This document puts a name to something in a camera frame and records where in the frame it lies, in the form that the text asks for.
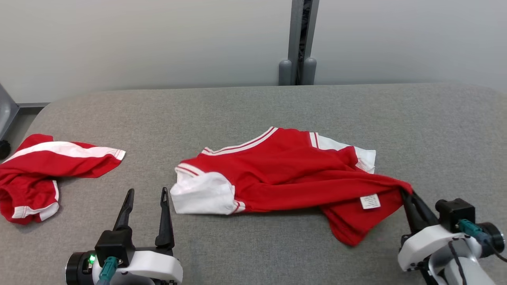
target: robotic arm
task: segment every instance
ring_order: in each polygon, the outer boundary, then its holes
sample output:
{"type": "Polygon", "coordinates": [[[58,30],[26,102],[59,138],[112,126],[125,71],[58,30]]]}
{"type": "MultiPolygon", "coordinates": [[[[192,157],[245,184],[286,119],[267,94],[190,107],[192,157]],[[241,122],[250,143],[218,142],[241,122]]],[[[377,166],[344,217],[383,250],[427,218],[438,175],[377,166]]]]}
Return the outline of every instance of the robotic arm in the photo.
{"type": "Polygon", "coordinates": [[[94,251],[73,253],[65,267],[67,285],[178,285],[183,268],[172,256],[174,236],[167,188],[162,189],[159,235],[154,247],[134,247],[128,226],[134,189],[127,192],[112,231],[102,233],[94,251]]]}
{"type": "Polygon", "coordinates": [[[402,236],[398,263],[404,271],[419,270],[430,285],[494,285],[478,259],[497,255],[505,239],[492,223],[475,224],[475,207],[462,199],[439,200],[431,212],[414,193],[402,191],[411,233],[402,236]]]}

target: white care label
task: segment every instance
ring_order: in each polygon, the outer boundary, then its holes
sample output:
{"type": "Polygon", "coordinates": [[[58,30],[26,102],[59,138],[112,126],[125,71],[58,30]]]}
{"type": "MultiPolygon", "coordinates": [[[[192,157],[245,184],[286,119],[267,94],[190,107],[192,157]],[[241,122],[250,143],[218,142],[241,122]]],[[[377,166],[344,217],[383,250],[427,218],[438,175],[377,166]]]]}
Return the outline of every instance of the white care label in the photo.
{"type": "Polygon", "coordinates": [[[363,205],[363,209],[373,209],[380,207],[380,200],[377,194],[361,197],[360,199],[361,205],[363,205]]]}

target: clothing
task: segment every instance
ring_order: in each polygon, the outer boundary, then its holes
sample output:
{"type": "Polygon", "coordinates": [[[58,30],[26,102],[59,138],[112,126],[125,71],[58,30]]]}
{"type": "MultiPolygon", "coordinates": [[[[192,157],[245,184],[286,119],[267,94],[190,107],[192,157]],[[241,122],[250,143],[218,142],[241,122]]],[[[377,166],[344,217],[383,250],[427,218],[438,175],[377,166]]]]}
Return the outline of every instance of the clothing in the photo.
{"type": "Polygon", "coordinates": [[[0,164],[0,212],[12,223],[40,223],[59,208],[58,186],[50,177],[100,177],[124,156],[125,151],[118,149],[33,134],[0,164]]]}
{"type": "Polygon", "coordinates": [[[176,168],[177,213],[230,215],[319,206],[333,234],[357,245],[402,205],[410,184],[373,174],[375,151],[308,131],[271,127],[239,146],[205,148],[176,168]],[[365,206],[361,197],[380,205],[365,206]]]}

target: white wall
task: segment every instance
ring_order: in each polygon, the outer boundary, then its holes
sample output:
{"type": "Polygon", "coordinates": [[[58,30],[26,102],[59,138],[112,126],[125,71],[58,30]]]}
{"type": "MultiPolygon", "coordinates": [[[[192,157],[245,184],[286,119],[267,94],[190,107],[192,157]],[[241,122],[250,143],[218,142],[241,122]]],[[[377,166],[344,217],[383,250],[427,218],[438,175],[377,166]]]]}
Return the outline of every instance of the white wall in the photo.
{"type": "Polygon", "coordinates": [[[291,0],[0,0],[17,103],[95,90],[276,85],[291,0]]]}
{"type": "Polygon", "coordinates": [[[460,81],[507,92],[505,0],[320,0],[315,84],[460,81]]]}

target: gray table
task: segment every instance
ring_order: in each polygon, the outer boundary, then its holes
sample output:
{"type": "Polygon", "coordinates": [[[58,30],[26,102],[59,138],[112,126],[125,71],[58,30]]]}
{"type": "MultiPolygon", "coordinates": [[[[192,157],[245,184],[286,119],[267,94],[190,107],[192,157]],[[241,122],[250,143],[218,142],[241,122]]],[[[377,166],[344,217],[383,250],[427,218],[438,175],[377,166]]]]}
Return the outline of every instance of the gray table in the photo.
{"type": "MultiPolygon", "coordinates": [[[[2,284],[62,284],[74,251],[112,228],[129,188],[136,246],[158,234],[163,186],[204,146],[248,141],[269,126],[321,133],[377,150],[376,173],[410,182],[431,206],[461,197],[478,221],[507,231],[505,95],[458,84],[287,86],[96,93],[47,106],[28,134],[127,151],[98,179],[60,179],[61,209],[41,224],[0,220],[2,284]]],[[[423,284],[396,256],[409,228],[402,209],[357,247],[338,242],[316,209],[262,215],[173,214],[174,254],[188,284],[423,284]]],[[[482,262],[499,284],[505,264],[482,262]]]]}

